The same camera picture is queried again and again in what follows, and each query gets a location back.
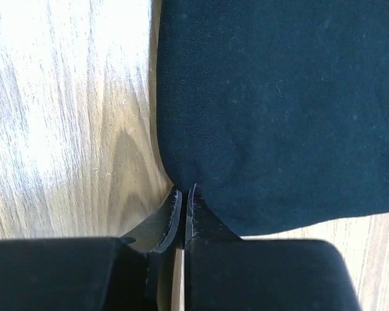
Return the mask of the black t shirt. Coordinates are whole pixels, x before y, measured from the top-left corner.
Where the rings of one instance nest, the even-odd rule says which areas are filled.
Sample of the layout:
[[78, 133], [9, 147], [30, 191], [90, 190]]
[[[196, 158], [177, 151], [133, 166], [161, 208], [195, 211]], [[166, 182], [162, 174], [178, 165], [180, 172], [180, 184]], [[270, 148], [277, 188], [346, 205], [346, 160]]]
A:
[[163, 1], [159, 152], [241, 236], [389, 212], [389, 1]]

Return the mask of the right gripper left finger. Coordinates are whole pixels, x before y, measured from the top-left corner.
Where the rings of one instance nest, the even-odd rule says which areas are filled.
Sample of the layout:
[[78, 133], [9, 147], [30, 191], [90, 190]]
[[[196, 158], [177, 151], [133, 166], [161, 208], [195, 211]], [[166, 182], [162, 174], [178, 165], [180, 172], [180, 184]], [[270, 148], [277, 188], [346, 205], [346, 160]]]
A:
[[0, 310], [170, 310], [182, 194], [127, 234], [0, 240]]

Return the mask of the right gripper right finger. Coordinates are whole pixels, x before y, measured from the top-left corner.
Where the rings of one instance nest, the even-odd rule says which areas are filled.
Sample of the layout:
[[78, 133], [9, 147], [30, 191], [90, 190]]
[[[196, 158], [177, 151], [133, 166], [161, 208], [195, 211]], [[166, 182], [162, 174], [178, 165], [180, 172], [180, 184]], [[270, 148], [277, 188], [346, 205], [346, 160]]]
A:
[[359, 310], [341, 254], [323, 240], [244, 240], [189, 191], [186, 310]]

